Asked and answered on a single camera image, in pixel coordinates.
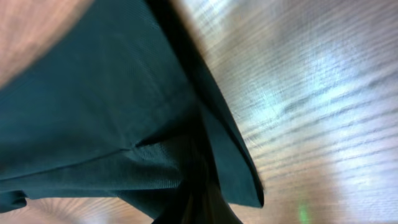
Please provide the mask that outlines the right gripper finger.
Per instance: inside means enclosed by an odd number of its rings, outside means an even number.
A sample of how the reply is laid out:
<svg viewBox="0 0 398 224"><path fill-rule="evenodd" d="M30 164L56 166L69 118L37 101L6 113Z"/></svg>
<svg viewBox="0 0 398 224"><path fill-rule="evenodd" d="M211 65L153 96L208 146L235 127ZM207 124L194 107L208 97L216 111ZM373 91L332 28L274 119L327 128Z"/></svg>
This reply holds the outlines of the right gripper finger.
<svg viewBox="0 0 398 224"><path fill-rule="evenodd" d="M190 194L183 224L242 224L215 184Z"/></svg>

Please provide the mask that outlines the black polo shirt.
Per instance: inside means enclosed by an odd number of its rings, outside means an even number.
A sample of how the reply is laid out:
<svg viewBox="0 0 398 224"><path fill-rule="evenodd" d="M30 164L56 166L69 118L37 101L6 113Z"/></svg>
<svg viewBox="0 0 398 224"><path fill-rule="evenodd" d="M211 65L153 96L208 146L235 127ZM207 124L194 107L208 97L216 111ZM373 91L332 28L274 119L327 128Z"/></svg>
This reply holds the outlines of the black polo shirt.
<svg viewBox="0 0 398 224"><path fill-rule="evenodd" d="M1 211L119 197L183 223L190 194L261 208L232 114L169 1L95 1L1 90Z"/></svg>

